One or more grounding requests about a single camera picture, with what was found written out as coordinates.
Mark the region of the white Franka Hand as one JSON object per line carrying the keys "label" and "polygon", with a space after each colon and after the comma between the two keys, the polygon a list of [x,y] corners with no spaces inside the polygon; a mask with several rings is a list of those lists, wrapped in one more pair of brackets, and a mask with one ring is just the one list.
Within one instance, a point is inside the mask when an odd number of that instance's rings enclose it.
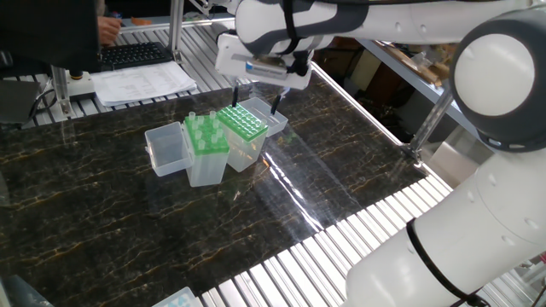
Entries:
{"label": "white Franka Hand", "polygon": [[[303,90],[311,79],[311,56],[306,51],[288,55],[253,55],[236,35],[223,33],[218,37],[215,68],[223,75]],[[283,97],[283,93],[276,96],[271,105],[271,115],[276,114]],[[239,86],[235,85],[231,107],[237,106],[238,99]]]}

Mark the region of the bare person hand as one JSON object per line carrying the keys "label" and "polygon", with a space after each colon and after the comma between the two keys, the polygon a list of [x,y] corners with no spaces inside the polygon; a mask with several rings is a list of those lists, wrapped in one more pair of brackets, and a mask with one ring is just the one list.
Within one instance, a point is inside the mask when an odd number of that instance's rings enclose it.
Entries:
{"label": "bare person hand", "polygon": [[111,45],[115,42],[122,26],[122,21],[113,17],[99,16],[97,18],[99,40],[101,45]]}

